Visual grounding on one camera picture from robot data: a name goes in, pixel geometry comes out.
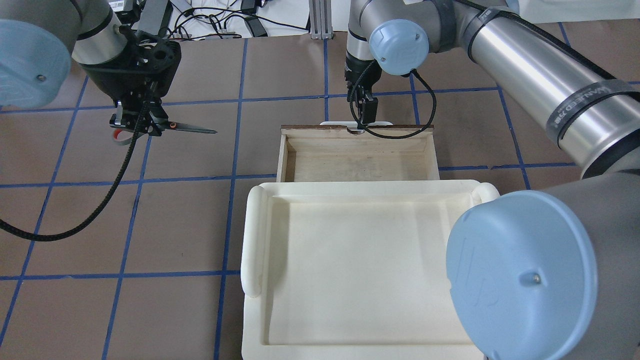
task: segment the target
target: blue round cap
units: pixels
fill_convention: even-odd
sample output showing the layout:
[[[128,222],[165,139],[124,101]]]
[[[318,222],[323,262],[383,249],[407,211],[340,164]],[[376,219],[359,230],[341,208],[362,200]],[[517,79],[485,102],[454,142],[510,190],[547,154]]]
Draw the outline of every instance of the blue round cap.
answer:
[[[27,22],[0,19],[0,106],[49,104],[70,69],[69,50],[55,35]]]
[[[394,19],[371,33],[369,47],[382,70],[391,75],[405,75],[427,58],[429,38],[415,22]]]
[[[595,309],[596,259],[573,211],[543,192],[468,210],[447,245],[458,318],[491,359],[556,360],[582,339]]]

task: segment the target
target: white label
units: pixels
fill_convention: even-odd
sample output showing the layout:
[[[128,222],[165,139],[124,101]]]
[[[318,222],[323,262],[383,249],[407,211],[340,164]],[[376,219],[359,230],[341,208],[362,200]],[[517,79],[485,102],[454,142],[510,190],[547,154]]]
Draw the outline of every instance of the white label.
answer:
[[[124,1],[110,1],[109,5],[111,5],[114,12],[124,11]]]

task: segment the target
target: wooden drawer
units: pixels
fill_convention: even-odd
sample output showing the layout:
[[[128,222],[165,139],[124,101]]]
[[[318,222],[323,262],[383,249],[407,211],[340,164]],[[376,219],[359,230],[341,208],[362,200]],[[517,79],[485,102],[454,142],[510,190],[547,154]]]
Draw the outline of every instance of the wooden drawer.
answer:
[[[420,126],[372,128],[384,135]],[[345,126],[282,126],[278,182],[439,180],[433,129],[402,140],[354,133]]]

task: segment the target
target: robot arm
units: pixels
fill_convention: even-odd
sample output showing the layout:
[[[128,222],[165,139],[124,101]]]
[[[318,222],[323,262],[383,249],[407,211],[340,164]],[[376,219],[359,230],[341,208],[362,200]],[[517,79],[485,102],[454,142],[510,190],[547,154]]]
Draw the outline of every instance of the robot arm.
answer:
[[[466,50],[584,179],[460,217],[447,276],[462,325],[491,360],[629,360],[640,340],[639,94],[513,15],[517,1],[478,2],[352,0],[348,100],[371,123],[381,70],[403,75],[430,52]]]
[[[141,134],[215,133],[168,121],[161,98],[180,63],[180,45],[122,26],[106,0],[0,0],[0,37],[2,105],[32,108],[51,102],[73,57],[112,98],[111,127],[133,132],[145,109]]]

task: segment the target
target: gray strap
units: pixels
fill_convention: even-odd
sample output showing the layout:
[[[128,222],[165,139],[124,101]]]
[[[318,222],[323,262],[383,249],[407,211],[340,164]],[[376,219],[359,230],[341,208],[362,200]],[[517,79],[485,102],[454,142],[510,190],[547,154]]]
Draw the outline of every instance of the gray strap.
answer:
[[[440,16],[440,48],[438,53],[443,53],[456,45],[456,12],[453,10],[452,0],[431,0]]]
[[[630,95],[640,92],[628,83],[619,80],[602,80],[585,86],[564,100],[547,120],[547,136],[559,146],[566,129],[573,121],[595,104],[615,95]]]
[[[491,20],[495,19],[500,12],[515,13],[512,9],[506,6],[491,6],[485,11],[478,13],[467,25],[465,32],[462,34],[462,46],[467,48],[467,56],[473,61],[474,58],[471,55],[471,45],[476,38],[476,35],[480,30],[487,25]]]

